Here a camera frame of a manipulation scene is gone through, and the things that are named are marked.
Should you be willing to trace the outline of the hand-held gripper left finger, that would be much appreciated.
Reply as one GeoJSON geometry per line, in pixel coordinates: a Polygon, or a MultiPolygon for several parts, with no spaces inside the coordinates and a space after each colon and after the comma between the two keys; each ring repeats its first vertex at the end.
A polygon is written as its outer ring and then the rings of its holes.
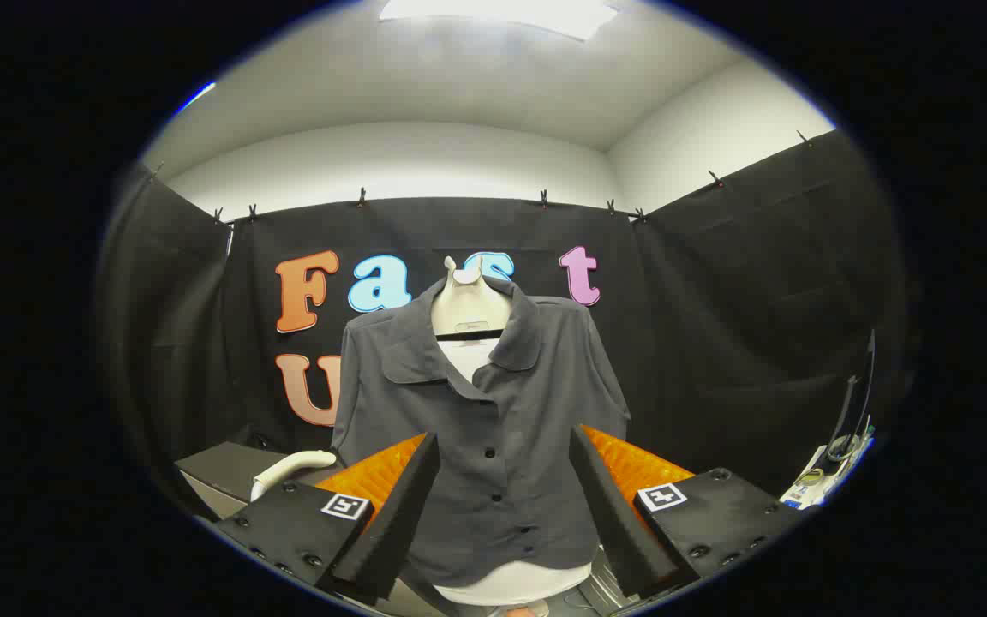
{"type": "Polygon", "coordinates": [[[260,474],[262,493],[216,523],[216,537],[304,589],[387,598],[441,468],[438,438],[419,434],[313,484],[291,475],[325,460],[294,454],[260,474]]]}

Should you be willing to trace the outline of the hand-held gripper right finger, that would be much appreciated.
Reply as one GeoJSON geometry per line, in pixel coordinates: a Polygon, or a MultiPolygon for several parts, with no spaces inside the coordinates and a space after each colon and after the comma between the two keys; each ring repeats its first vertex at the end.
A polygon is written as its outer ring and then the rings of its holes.
{"type": "Polygon", "coordinates": [[[569,457],[616,584],[642,600],[719,577],[807,519],[729,469],[690,473],[586,425],[569,457]]]}

